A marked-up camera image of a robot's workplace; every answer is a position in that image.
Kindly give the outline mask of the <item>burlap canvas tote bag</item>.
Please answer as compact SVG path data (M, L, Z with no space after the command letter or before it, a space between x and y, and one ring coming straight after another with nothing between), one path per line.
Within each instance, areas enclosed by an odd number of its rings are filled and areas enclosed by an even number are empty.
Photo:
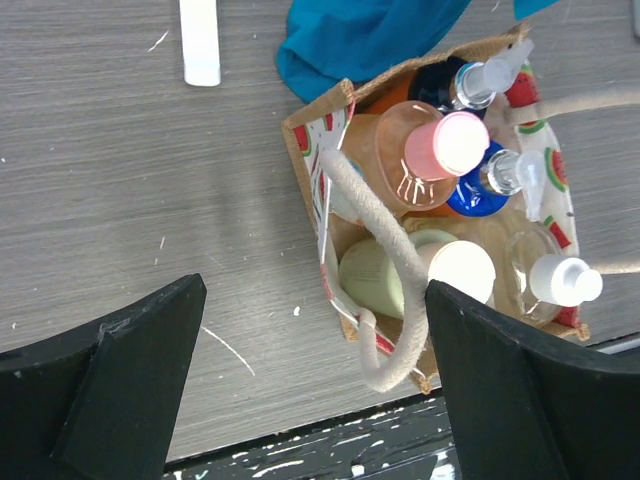
M325 175L318 163L319 155L341 147L356 106L368 106L374 99L390 91L391 86L408 78L408 73L418 67L445 60L451 55L467 60L486 60L490 54L497 54L511 44L526 40L528 31L525 24L518 24L500 35L461 44L442 53L406 60L358 88L354 87L351 80L343 79L283 121L283 137L318 240L323 285L331 305L340 315L343 334L348 341L359 341L361 307L339 286L338 260L356 240L371 235L365 223L357 218L357 213L348 213L346 220L332 213L334 210L330 201L332 195L335 197L334 190L339 197L342 192ZM501 94L498 107L489 108L490 126L499 130L502 135L500 139L508 140L509 146L534 147L545 155L549 154L551 186L546 187L543 195L541 223L543 230L559 243L562 253L577 256L580 252L571 194L568 184L556 181L550 155L560 155L557 173L562 173L564 162L559 142L548 120L568 113L639 106L639 86L602 86L559 99L530 101L518 107L514 107L514 101L524 100L526 95L519 91L511 93L514 88L518 90L519 87L512 87L506 96ZM558 314L548 326L540 328L559 338L573 336L581 341L588 340L590 331L579 319L579 307L566 308L570 315ZM367 315L372 318L376 316L376 349L394 358L396 343L402 336L402 320L391 320L391 317L381 313ZM424 339L420 357L417 353L409 357L416 363L408 378L422 394L428 395L440 388L440 379L431 340L428 336Z

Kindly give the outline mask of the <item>metal clothes rack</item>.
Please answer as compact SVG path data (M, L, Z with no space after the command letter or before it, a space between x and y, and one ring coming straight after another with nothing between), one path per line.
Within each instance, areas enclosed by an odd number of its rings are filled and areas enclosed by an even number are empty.
M180 0L184 80L195 87L221 82L216 0Z

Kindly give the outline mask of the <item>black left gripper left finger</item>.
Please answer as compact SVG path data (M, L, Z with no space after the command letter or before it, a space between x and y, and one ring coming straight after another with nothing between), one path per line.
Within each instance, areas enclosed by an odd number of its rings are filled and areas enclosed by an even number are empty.
M3 352L2 478L161 478L206 295L187 275Z

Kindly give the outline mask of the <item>teal t-shirt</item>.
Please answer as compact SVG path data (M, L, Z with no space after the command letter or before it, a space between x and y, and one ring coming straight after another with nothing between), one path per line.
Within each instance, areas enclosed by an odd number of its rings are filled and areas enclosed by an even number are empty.
M432 50L470 0L296 0L275 61L284 84L310 103L347 78L366 83Z

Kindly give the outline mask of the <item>pink cap peach bottle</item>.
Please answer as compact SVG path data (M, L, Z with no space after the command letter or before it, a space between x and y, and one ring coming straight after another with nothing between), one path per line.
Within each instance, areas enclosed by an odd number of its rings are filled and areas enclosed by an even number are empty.
M444 204L459 178L479 165L490 136L475 114L441 114L420 101L357 114L342 152L396 217Z

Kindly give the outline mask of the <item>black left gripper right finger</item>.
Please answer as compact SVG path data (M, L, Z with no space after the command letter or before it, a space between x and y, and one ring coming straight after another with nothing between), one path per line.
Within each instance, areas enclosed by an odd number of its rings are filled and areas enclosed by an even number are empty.
M578 346L440 281L425 303L464 478L638 478L638 351Z

